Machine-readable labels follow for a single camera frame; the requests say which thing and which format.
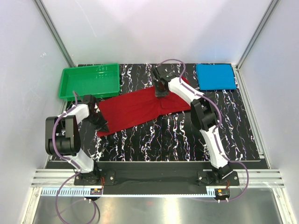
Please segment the red t shirt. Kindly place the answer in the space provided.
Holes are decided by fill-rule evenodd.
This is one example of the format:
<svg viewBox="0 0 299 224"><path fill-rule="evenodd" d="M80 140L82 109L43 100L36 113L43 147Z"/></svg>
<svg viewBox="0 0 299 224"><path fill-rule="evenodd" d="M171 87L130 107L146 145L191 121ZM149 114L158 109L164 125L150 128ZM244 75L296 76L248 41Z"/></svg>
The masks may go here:
<svg viewBox="0 0 299 224"><path fill-rule="evenodd" d="M155 96L155 87L126 93L99 102L100 111L107 121L109 131L98 131L99 137L125 130L158 118L160 115L190 110L178 95Z"/></svg>

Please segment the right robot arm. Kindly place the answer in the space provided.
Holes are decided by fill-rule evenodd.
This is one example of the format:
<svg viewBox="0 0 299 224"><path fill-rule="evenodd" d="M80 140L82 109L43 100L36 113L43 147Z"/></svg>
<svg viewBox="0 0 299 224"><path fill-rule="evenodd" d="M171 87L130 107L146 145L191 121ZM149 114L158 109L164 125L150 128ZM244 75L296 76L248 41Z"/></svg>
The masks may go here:
<svg viewBox="0 0 299 224"><path fill-rule="evenodd" d="M167 73L161 67L154 67L151 74L154 76L157 97L166 97L174 93L190 106L191 122L204 137L210 155L212 173L207 182L223 185L233 170L219 135L221 113L217 105L204 93L192 88L182 77Z"/></svg>

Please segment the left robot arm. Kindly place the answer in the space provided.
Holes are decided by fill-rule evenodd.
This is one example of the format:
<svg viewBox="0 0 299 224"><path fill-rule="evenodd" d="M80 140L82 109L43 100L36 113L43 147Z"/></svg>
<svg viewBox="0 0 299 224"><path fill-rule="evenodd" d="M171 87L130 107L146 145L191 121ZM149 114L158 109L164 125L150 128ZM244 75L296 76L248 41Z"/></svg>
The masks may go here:
<svg viewBox="0 0 299 224"><path fill-rule="evenodd" d="M48 117L45 121L45 150L70 163L81 185L104 183L100 168L81 148L78 125L88 121L96 131L109 132L108 122L99 108L99 101L93 95L85 95L61 115Z"/></svg>

